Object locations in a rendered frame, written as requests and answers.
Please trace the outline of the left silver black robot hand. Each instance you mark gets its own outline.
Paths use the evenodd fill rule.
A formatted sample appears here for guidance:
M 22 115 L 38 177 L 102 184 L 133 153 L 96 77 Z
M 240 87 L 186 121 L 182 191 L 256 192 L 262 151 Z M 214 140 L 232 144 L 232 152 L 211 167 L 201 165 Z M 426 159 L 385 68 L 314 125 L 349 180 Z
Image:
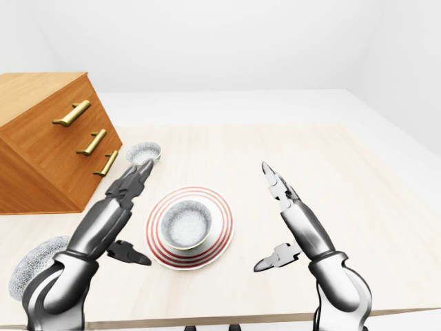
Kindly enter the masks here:
M 144 190 L 154 161 L 149 159 L 140 166 L 130 166 L 120 178 L 113 181 L 105 192 L 105 198 L 97 201 L 84 216 L 72 235 L 67 250 L 92 261 L 110 250 L 110 256 L 126 263 L 151 265 L 145 255 L 132 246 L 121 244 L 113 248 L 119 232 L 132 216 L 132 199 Z

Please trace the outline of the large patterned black bowl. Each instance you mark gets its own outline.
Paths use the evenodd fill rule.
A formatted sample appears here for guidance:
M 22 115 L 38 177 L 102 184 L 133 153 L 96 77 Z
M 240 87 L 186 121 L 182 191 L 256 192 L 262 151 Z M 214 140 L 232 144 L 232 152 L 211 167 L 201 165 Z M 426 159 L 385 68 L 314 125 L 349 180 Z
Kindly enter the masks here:
M 10 296 L 16 301 L 21 301 L 31 280 L 54 263 L 53 256 L 64 251 L 69 241 L 69 236 L 53 237 L 29 251 L 18 263 L 10 277 L 8 284 Z

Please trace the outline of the small patterned black bowl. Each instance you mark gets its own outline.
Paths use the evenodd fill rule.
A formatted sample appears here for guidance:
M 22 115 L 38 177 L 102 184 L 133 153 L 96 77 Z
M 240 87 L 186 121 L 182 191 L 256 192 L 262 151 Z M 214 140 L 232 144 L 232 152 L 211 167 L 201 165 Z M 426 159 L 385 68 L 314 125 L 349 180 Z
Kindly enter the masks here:
M 161 158 L 161 147 L 155 142 L 142 142 L 129 148 L 125 154 L 127 162 L 140 166 L 148 160 L 153 160 L 157 163 Z

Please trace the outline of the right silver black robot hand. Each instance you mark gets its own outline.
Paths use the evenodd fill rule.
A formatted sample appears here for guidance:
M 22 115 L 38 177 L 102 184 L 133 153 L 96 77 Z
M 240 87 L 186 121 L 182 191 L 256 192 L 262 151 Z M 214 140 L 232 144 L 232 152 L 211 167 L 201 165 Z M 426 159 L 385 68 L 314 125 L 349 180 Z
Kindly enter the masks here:
M 271 256 L 260 260 L 254 272 L 281 268 L 298 260 L 304 253 L 310 260 L 335 251 L 335 247 L 314 212 L 302 202 L 296 191 L 277 172 L 263 162 L 262 169 L 269 183 L 269 191 L 279 201 L 281 217 L 294 236 L 294 242 L 274 248 Z

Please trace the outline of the wooden cabinet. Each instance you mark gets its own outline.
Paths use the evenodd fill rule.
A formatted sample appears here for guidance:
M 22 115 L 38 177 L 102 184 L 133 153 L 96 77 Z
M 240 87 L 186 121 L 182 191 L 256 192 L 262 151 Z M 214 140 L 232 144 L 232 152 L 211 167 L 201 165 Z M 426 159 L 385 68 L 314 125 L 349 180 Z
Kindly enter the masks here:
M 0 214 L 83 211 L 121 145 L 86 73 L 0 75 Z

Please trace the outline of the wooden cabinet drawer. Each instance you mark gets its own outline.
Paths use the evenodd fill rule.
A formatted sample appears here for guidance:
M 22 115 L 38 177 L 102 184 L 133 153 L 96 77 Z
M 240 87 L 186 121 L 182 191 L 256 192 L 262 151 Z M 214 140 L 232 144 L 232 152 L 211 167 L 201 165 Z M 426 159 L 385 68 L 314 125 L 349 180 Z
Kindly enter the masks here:
M 102 103 L 90 100 L 42 123 L 28 152 L 65 191 L 93 192 L 121 146 Z
M 92 132 L 101 129 L 107 131 L 106 136 L 90 156 L 77 154 L 77 149 L 84 149 L 92 140 Z M 105 165 L 106 153 L 119 150 L 121 140 L 111 124 L 94 124 L 86 128 L 77 128 L 69 135 L 69 139 L 62 148 L 62 159 L 59 166 L 59 183 L 68 194 L 70 200 L 79 210 L 83 210 L 96 190 L 102 177 L 93 174 Z
M 85 72 L 1 74 L 0 137 L 29 154 L 42 123 L 84 100 L 101 102 Z

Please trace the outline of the plate with red rings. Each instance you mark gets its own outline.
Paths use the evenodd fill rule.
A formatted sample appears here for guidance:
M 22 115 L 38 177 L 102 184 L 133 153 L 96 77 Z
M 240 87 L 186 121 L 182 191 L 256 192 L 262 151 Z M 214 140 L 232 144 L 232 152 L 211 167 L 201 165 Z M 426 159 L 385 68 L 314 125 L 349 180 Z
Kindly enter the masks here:
M 169 246 L 161 232 L 161 219 L 173 204 L 195 200 L 206 205 L 212 227 L 206 240 L 195 248 L 178 250 Z M 227 249 L 234 235 L 234 215 L 228 202 L 217 191 L 186 186 L 160 198 L 145 222 L 145 242 L 155 260 L 174 270 L 196 270 L 214 262 Z

